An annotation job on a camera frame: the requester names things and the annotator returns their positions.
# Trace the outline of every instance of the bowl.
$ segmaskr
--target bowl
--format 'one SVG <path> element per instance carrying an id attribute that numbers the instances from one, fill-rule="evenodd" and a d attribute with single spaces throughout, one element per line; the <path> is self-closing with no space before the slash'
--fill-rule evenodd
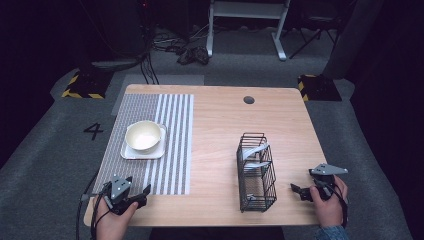
<path id="1" fill-rule="evenodd" d="M 160 126 L 152 121 L 136 122 L 127 128 L 125 141 L 143 154 L 153 152 L 161 139 Z"/>

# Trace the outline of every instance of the dish rack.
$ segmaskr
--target dish rack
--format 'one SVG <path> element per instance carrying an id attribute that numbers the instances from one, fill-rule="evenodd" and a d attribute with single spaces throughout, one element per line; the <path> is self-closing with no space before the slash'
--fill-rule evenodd
<path id="1" fill-rule="evenodd" d="M 265 212 L 277 200 L 271 146 L 264 133 L 244 133 L 237 149 L 240 210 Z"/>

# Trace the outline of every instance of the white plate in rack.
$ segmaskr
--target white plate in rack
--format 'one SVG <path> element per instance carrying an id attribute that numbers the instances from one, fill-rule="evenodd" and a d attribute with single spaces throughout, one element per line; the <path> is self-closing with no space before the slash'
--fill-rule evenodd
<path id="1" fill-rule="evenodd" d="M 164 125 L 159 125 L 159 126 L 160 126 L 161 138 L 155 151 L 149 154 L 143 154 L 140 151 L 137 151 L 131 148 L 130 146 L 128 146 L 128 144 L 125 142 L 125 139 L 124 139 L 122 143 L 122 148 L 121 148 L 121 156 L 129 160 L 161 158 L 163 154 L 165 153 L 167 139 L 166 139 L 166 127 Z"/>

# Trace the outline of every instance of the white metal stand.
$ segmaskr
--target white metal stand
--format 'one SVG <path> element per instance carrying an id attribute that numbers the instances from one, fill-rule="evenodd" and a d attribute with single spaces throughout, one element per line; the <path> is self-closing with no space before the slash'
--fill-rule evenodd
<path id="1" fill-rule="evenodd" d="M 284 53 L 283 46 L 281 45 L 280 36 L 284 21 L 286 20 L 287 11 L 289 10 L 290 1 L 291 0 L 284 0 L 283 4 L 271 4 L 220 2 L 211 0 L 209 8 L 209 35 L 206 42 L 206 49 L 208 50 L 209 57 L 212 57 L 214 17 L 266 18 L 280 19 L 277 32 L 271 33 L 271 36 L 274 41 L 275 49 L 278 53 L 278 58 L 281 61 L 285 61 L 287 57 Z"/>

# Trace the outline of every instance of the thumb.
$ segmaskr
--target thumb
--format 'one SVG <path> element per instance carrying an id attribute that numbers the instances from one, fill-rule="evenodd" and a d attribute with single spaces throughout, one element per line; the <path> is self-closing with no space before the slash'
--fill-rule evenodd
<path id="1" fill-rule="evenodd" d="M 312 200 L 314 201 L 315 206 L 324 203 L 321 199 L 321 196 L 319 195 L 318 189 L 315 186 L 310 187 L 309 191 L 311 192 L 311 197 L 312 197 Z"/>
<path id="2" fill-rule="evenodd" d="M 122 214 L 122 216 L 129 221 L 131 219 L 131 217 L 134 215 L 135 211 L 137 210 L 137 207 L 138 207 L 138 202 L 131 203 L 131 205 Z"/>

